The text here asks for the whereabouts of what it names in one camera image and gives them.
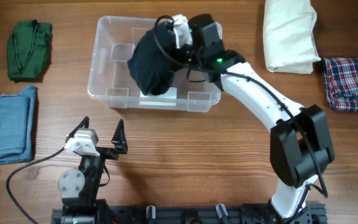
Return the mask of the clear plastic storage container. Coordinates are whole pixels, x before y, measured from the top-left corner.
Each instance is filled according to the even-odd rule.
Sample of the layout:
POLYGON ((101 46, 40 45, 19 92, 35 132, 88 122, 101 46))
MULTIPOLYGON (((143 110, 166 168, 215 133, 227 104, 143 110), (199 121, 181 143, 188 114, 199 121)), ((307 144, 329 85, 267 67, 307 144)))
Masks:
POLYGON ((141 98, 141 90, 130 76, 127 61, 154 19, 103 16, 99 19, 88 80, 90 98, 110 108, 150 108, 205 113, 219 103, 221 90, 203 81, 200 72, 181 69, 173 85, 177 99, 141 98))

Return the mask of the cream white cloth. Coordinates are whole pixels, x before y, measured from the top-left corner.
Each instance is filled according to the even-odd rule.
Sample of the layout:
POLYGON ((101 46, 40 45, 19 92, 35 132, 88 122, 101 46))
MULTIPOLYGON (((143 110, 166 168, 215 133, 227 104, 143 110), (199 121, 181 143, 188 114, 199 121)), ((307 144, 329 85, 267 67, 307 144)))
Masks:
POLYGON ((266 0, 263 45, 270 72, 311 74, 319 62, 313 28, 317 13, 310 0, 266 0))

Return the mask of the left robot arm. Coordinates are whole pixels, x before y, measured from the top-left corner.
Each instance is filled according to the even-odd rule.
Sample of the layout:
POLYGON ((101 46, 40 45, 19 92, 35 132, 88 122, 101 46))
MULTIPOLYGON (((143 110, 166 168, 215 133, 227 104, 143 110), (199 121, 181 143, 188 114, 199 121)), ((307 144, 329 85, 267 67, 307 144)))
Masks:
POLYGON ((52 223, 118 223, 118 217, 105 199, 98 199, 98 190, 107 185, 101 183, 102 175, 108 174, 107 160, 118 160, 127 154, 128 145, 124 133, 124 121, 119 120, 112 136, 113 147, 99 147, 96 131, 89 128, 90 119, 81 123, 67 135, 64 150, 81 157, 76 169, 66 170, 58 180, 63 207, 54 210, 52 223))

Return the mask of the black cloth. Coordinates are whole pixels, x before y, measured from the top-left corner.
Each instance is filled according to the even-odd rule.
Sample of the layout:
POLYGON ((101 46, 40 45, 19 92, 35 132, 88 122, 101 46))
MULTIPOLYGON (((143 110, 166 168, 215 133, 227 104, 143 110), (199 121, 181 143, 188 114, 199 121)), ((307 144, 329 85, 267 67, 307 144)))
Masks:
POLYGON ((157 46, 154 36, 167 53, 175 43, 175 37, 161 24, 157 30, 150 29, 136 45, 127 61, 130 76, 143 95, 162 95, 172 86, 175 72, 181 69, 167 59, 157 46))

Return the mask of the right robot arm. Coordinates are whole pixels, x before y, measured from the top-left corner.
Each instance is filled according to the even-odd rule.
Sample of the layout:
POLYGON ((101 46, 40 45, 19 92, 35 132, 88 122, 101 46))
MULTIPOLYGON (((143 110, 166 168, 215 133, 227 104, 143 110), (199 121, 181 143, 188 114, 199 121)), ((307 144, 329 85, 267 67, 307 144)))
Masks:
POLYGON ((204 72, 207 82, 239 100, 268 129, 270 163, 279 178, 267 205, 269 222, 300 219, 312 188, 328 196, 323 172, 334 161, 334 149, 324 111, 287 98, 239 53, 226 50, 211 15, 187 19, 177 14, 172 31, 178 64, 204 72))

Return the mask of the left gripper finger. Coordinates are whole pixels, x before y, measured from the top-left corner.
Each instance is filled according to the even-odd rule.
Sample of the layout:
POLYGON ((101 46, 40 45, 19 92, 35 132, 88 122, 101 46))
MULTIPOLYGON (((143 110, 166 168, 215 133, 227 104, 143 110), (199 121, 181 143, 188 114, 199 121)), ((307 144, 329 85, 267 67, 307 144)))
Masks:
POLYGON ((89 128, 90 118, 85 116, 82 121, 66 136, 65 141, 68 142, 70 138, 73 138, 77 130, 80 128, 89 128))
POLYGON ((111 142, 114 144, 114 150, 117 154, 127 154, 128 146, 126 141, 126 136, 124 132, 124 120, 120 119, 114 135, 111 139, 111 142))

